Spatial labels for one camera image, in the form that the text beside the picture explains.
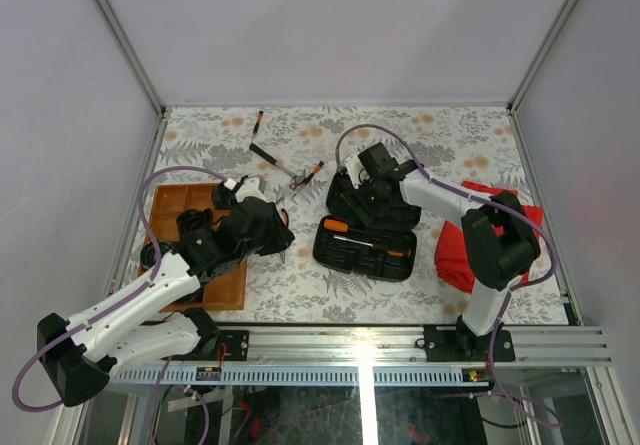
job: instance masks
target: red bag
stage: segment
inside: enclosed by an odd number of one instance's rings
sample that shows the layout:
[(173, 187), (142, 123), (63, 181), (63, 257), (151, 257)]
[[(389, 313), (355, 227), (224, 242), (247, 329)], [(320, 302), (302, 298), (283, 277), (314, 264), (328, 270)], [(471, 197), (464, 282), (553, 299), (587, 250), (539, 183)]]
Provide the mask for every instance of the red bag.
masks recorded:
[[(462, 186), (477, 192), (489, 193), (491, 195), (497, 195), (505, 190), (503, 188), (491, 188), (486, 185), (473, 182), (462, 182)], [(518, 195), (517, 190), (509, 191)], [(522, 208), (524, 209), (525, 215), (536, 225), (542, 225), (544, 211), (541, 207), (523, 205)], [(534, 230), (534, 233), (536, 239), (538, 239), (538, 232)], [(469, 267), (467, 250), (464, 246), (464, 236), (462, 235), (462, 230), (450, 222), (444, 222), (442, 233), (440, 234), (438, 244), (436, 245), (434, 260), (436, 263), (436, 271), (441, 279), (463, 292), (471, 293), (471, 290), (473, 290), (473, 284), (475, 283), (475, 276)], [(528, 279), (529, 274), (527, 273), (522, 278), (522, 281), (527, 281)]]

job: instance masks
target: wire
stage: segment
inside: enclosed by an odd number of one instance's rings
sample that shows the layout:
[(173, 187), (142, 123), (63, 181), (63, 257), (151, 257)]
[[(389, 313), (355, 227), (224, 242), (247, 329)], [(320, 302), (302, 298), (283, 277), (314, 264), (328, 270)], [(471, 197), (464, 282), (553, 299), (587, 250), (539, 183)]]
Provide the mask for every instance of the wire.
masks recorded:
[(498, 334), (498, 329), (500, 327), (500, 324), (502, 323), (502, 318), (504, 316), (504, 313), (507, 310), (507, 307), (509, 305), (509, 300), (511, 299), (511, 292), (514, 290), (518, 290), (520, 288), (524, 288), (524, 287), (530, 287), (532, 285), (537, 285), (539, 283), (542, 283), (546, 280), (548, 280), (549, 278), (551, 278), (553, 276), (553, 274), (556, 271), (556, 268), (558, 266), (558, 251), (555, 247), (555, 244), (553, 243), (553, 240), (551, 239), (551, 236), (542, 228), (539, 227), (536, 223), (534, 223), (531, 219), (529, 219), (528, 217), (526, 217), (525, 215), (518, 213), (517, 211), (502, 205), (501, 203), (497, 203), (494, 202), (492, 200), (488, 200), (484, 197), (479, 197), (477, 195), (474, 195), (472, 192), (470, 192), (468, 189), (461, 189), (459, 187), (456, 187), (454, 185), (450, 185), (449, 183), (443, 182), (442, 180), (438, 179), (437, 177), (431, 175), (431, 173), (425, 168), (425, 166), (422, 164), (422, 161), (418, 158), (418, 156), (416, 155), (415, 151), (413, 150), (413, 148), (411, 148), (411, 146), (397, 133), (389, 130), (388, 128), (385, 128), (381, 125), (373, 125), (373, 124), (363, 124), (363, 125), (356, 125), (354, 127), (349, 128), (348, 130), (344, 131), (342, 133), (342, 135), (340, 136), (340, 138), (338, 139), (338, 143), (336, 144), (336, 150), (335, 150), (335, 155), (336, 155), (336, 165), (338, 167), (338, 169), (340, 169), (342, 167), (342, 163), (340, 162), (340, 145), (342, 144), (342, 141), (344, 140), (344, 138), (350, 134), (351, 132), (353, 132), (354, 130), (358, 130), (360, 128), (374, 128), (376, 130), (381, 130), (389, 135), (391, 135), (393, 138), (395, 138), (398, 142), (400, 142), (400, 144), (405, 148), (405, 150), (409, 153), (409, 155), (411, 156), (411, 159), (414, 161), (414, 163), (416, 164), (417, 170), (420, 172), (420, 174), (422, 176), (424, 176), (429, 183), (433, 183), (437, 186), (439, 186), (440, 188), (447, 190), (449, 192), (455, 193), (456, 195), (465, 198), (467, 200), (470, 201), (474, 201), (476, 203), (480, 203), (482, 205), (488, 205), (490, 207), (496, 208), (502, 212), (508, 213), (509, 215), (517, 218), (518, 220), (524, 222), (525, 224), (527, 224), (528, 226), (530, 226), (531, 228), (533, 228), (535, 231), (537, 231), (540, 236), (542, 237), (542, 239), (544, 240), (544, 242), (547, 245), (547, 250), (549, 252), (549, 259), (551, 262), (551, 265), (549, 267), (549, 270), (547, 270), (547, 272), (542, 275), (539, 278), (536, 278), (534, 280), (529, 280), (527, 282), (524, 283), (519, 283), (517, 285), (514, 285), (511, 287), (511, 289), (507, 292), (504, 302), (502, 304), (502, 307), (500, 309), (500, 311), (498, 312), (498, 315), (496, 317), (496, 321), (493, 325), (493, 330), (491, 332), (491, 338), (489, 341), (489, 352), (488, 352), (488, 363), (489, 363), (489, 367), (491, 369), (491, 373), (493, 374), (493, 378), (495, 380), (496, 385), (498, 386), (498, 388), (500, 389), (500, 391), (502, 392), (502, 394), (504, 395), (504, 397), (509, 400), (509, 402), (511, 402), (511, 405), (513, 405), (513, 407), (518, 410), (522, 415), (524, 415), (525, 417), (527, 417), (528, 419), (532, 420), (533, 422), (537, 423), (540, 426), (543, 426), (545, 428), (562, 428), (563, 423), (562, 421), (558, 418), (558, 415), (555, 413), (555, 411), (553, 409), (551, 409), (550, 407), (548, 407), (545, 404), (542, 404), (543, 408), (545, 408), (547, 411), (549, 411), (558, 421), (557, 423), (551, 423), (551, 422), (547, 422), (545, 420), (541, 420), (539, 418), (537, 418), (535, 415), (533, 415), (532, 413), (527, 412), (522, 405), (520, 405), (519, 403), (516, 402), (516, 398), (519, 399), (523, 399), (523, 397), (519, 397), (517, 395), (513, 395), (510, 394), (506, 388), (504, 387), (504, 385), (502, 384), (502, 382), (500, 381), (500, 379), (496, 376), (495, 373), (495, 367), (494, 367), (494, 359), (493, 359), (493, 352), (494, 352), (494, 347), (495, 347), (495, 341), (496, 341), (496, 336)]
[(140, 216), (140, 221), (142, 222), (142, 226), (144, 227), (145, 231), (147, 232), (147, 235), (149, 236), (149, 239), (151, 240), (151, 243), (153, 244), (153, 249), (155, 251), (155, 263), (153, 265), (153, 268), (151, 269), (151, 274), (149, 275), (149, 280), (145, 281), (142, 285), (140, 285), (140, 287), (138, 287), (136, 290), (134, 290), (131, 294), (127, 295), (126, 297), (121, 298), (120, 300), (118, 300), (116, 303), (114, 303), (110, 307), (107, 307), (106, 309), (104, 309), (100, 313), (96, 314), (94, 317), (91, 317), (85, 323), (81, 323), (79, 325), (76, 325), (71, 330), (67, 330), (65, 333), (63, 333), (59, 337), (53, 339), (51, 342), (47, 343), (44, 347), (42, 347), (40, 350), (38, 350), (29, 360), (27, 360), (27, 363), (25, 363), (23, 365), (23, 367), (20, 369), (20, 371), (16, 375), (16, 378), (15, 378), (15, 380), (13, 382), (13, 386), (11, 387), (11, 399), (13, 401), (13, 404), (16, 407), (18, 407), (20, 410), (25, 411), (25, 412), (30, 412), (30, 413), (39, 413), (39, 412), (46, 412), (48, 410), (53, 410), (54, 408), (62, 405), (62, 400), (58, 400), (58, 401), (50, 403), (48, 405), (41, 405), (41, 406), (27, 405), (26, 403), (24, 403), (22, 401), (22, 399), (20, 398), (20, 385), (22, 384), (22, 380), (24, 379), (24, 377), (27, 374), (27, 372), (31, 369), (31, 367), (33, 367), (33, 365), (38, 360), (40, 360), (40, 358), (42, 358), (47, 352), (49, 352), (50, 350), (55, 348), (57, 345), (59, 345), (60, 343), (64, 342), (66, 339), (73, 337), (76, 333), (81, 332), (82, 330), (87, 328), (87, 325), (88, 326), (93, 325), (94, 323), (102, 320), (104, 317), (110, 315), (111, 313), (113, 313), (114, 311), (118, 310), (123, 305), (126, 305), (131, 300), (133, 300), (136, 297), (138, 297), (142, 292), (144, 292), (149, 287), (149, 285), (156, 278), (156, 275), (158, 275), (158, 272), (160, 271), (160, 263), (162, 262), (162, 253), (161, 253), (161, 250), (160, 250), (160, 244), (158, 243), (158, 239), (156, 238), (155, 234), (153, 233), (153, 230), (151, 230), (151, 226), (149, 225), (149, 221), (147, 220), (147, 217), (144, 214), (144, 193), (145, 193), (146, 189), (149, 187), (149, 184), (151, 183), (152, 180), (154, 180), (155, 178), (157, 178), (158, 176), (160, 176), (160, 175), (162, 175), (164, 173), (173, 172), (173, 171), (177, 171), (177, 170), (189, 170), (189, 171), (194, 171), (194, 172), (202, 172), (202, 173), (206, 173), (208, 175), (211, 175), (211, 176), (217, 178), (218, 180), (222, 180), (223, 182), (227, 180), (227, 177), (225, 177), (221, 173), (214, 172), (212, 170), (207, 170), (206, 168), (193, 167), (193, 166), (190, 166), (190, 165), (177, 165), (177, 166), (174, 166), (174, 167), (167, 167), (167, 168), (163, 168), (161, 170), (158, 170), (157, 172), (154, 172), (151, 175), (149, 175), (145, 179), (145, 181), (142, 182), (142, 185), (140, 186), (140, 189), (138, 190), (138, 196), (136, 198), (136, 205), (138, 207), (138, 215)]
[(218, 363), (219, 363), (219, 367), (220, 367), (220, 375), (222, 375), (222, 365), (224, 365), (224, 361), (226, 359), (227, 356), (227, 344), (226, 343), (222, 343), (221, 345), (222, 349), (218, 349)]
[(229, 413), (229, 412), (230, 412), (231, 410), (233, 410), (234, 408), (236, 408), (236, 407), (234, 407), (233, 405), (231, 405), (229, 408), (227, 408), (224, 412), (222, 412), (222, 413), (220, 414), (220, 418), (224, 417), (227, 413)]
[(518, 429), (518, 428), (522, 428), (527, 424), (526, 420), (523, 420), (520, 423), (514, 423), (514, 424), (505, 425), (503, 423), (493, 422), (493, 421), (489, 420), (488, 418), (484, 418), (484, 417), (480, 417), (480, 419), (484, 423), (486, 423), (487, 425), (491, 425), (492, 427), (496, 427), (496, 428), (503, 428), (505, 430), (515, 430), (515, 429)]
[(244, 417), (244, 421), (242, 422), (242, 425), (240, 425), (240, 428), (238, 429), (238, 431), (236, 432), (236, 434), (233, 436), (233, 441), (235, 442), (238, 439), (238, 436), (240, 435), (240, 432), (242, 431), (242, 429), (244, 428), (244, 426), (247, 424), (247, 422), (249, 421), (249, 418), (251, 418), (251, 408), (249, 408), (249, 410), (247, 411), (247, 416)]
[[(156, 383), (154, 384), (153, 389), (151, 390), (151, 395), (149, 396), (149, 407), (147, 409), (149, 410), (147, 412), (147, 415), (149, 417), (149, 438), (151, 439), (151, 442), (154, 443), (155, 445), (158, 445), (158, 442), (156, 440), (156, 436), (153, 430), (154, 429), (153, 422), (154, 422), (154, 415), (155, 415), (153, 412), (156, 409), (156, 400), (158, 398), (158, 390), (160, 389), (160, 382), (162, 381), (164, 374), (167, 372), (167, 368), (169, 367), (169, 364), (171, 363), (172, 358), (173, 357), (167, 357), (167, 359), (165, 360), (164, 365), (160, 370), (160, 373), (158, 373), (158, 377), (156, 378)], [(166, 398), (170, 390), (171, 390), (171, 387), (169, 387), (169, 389), (167, 389), (167, 391), (164, 392), (164, 395), (162, 396), (162, 399), (160, 401), (160, 405), (162, 405), (162, 402), (164, 401), (164, 399)], [(200, 395), (198, 392), (196, 392), (193, 388), (191, 388), (190, 386), (187, 386), (185, 392), (186, 391), (190, 391), (193, 394), (193, 396), (196, 397), (196, 399), (198, 399), (198, 401), (202, 405), (203, 412), (204, 412), (204, 431), (202, 432), (202, 437), (200, 438), (200, 441), (198, 441), (198, 445), (204, 445), (204, 442), (207, 439), (207, 435), (209, 435), (209, 407), (207, 406), (207, 402), (204, 400), (204, 397)]]
[(171, 317), (173, 317), (176, 313), (178, 312), (171, 312), (169, 315), (167, 315), (166, 317), (164, 317), (162, 320), (160, 320), (160, 323), (164, 323), (167, 320), (169, 320)]
[(190, 208), (185, 210), (176, 218), (176, 226), (178, 227), (180, 238), (198, 228), (210, 228), (213, 226), (213, 210), (210, 208), (205, 208), (204, 210)]

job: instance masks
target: floor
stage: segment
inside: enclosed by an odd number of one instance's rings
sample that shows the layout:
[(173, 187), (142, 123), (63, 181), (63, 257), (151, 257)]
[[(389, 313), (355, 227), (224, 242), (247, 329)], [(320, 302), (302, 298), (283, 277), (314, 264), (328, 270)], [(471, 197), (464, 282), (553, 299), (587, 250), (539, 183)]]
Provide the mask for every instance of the floor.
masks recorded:
[[(156, 170), (196, 165), (239, 179), (261, 174), (273, 200), (287, 190), (288, 177), (248, 150), (258, 108), (176, 108), (168, 114)], [(245, 309), (216, 312), (217, 320), (311, 323), (452, 323), (468, 304), (468, 295), (437, 277), (433, 254), (443, 220), (426, 210), (414, 232), (418, 249), (409, 280), (388, 283), (322, 267), (312, 257), (317, 224), (327, 215), (324, 200), (336, 170), (335, 144), (350, 126), (384, 125), (403, 136), (436, 174), (454, 182), (472, 180), (516, 189), (523, 203), (532, 203), (525, 172), (504, 108), (499, 107), (283, 107), (265, 109), (255, 143), (272, 151), (289, 168), (326, 165), (311, 184), (284, 204), (296, 239), (286, 263), (278, 255), (248, 260)], [(345, 139), (343, 156), (384, 141), (399, 159), (400, 146), (377, 130), (358, 130)], [(194, 172), (171, 172), (151, 186), (208, 182)], [(140, 227), (130, 254), (124, 283), (136, 276), (144, 239)], [(542, 256), (532, 276), (549, 266)], [(566, 324), (555, 279), (514, 294), (507, 323)]]

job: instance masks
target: black toolbox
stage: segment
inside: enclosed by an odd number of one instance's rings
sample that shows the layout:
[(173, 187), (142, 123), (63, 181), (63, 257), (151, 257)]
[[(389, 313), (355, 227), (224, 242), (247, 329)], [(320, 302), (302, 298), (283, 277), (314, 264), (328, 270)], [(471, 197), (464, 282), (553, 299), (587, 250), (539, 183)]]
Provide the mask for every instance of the black toolbox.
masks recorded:
[[(408, 279), (413, 271), (417, 245), (416, 235), (411, 230), (420, 222), (422, 209), (398, 197), (376, 220), (364, 225), (345, 198), (353, 191), (349, 176), (337, 172), (326, 201), (331, 215), (320, 221), (313, 257), (325, 267), (340, 272), (353, 272), (389, 282)], [(333, 227), (335, 221), (344, 224), (346, 231), (326, 228), (326, 224)], [(363, 243), (340, 240), (336, 236)]]

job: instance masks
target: white wall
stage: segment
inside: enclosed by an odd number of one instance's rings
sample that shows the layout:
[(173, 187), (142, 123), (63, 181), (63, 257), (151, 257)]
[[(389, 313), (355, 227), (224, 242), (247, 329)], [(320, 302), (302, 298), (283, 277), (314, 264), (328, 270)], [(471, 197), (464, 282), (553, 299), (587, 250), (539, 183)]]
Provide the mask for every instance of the white wall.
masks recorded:
[(170, 104), (507, 102), (563, 0), (111, 0)]
[[(154, 115), (90, 0), (0, 0), (0, 442), (51, 414), (11, 403), (36, 324), (104, 292)], [(22, 389), (56, 398), (40, 365)]]
[(640, 429), (640, 0), (582, 0), (520, 110), (587, 319)]

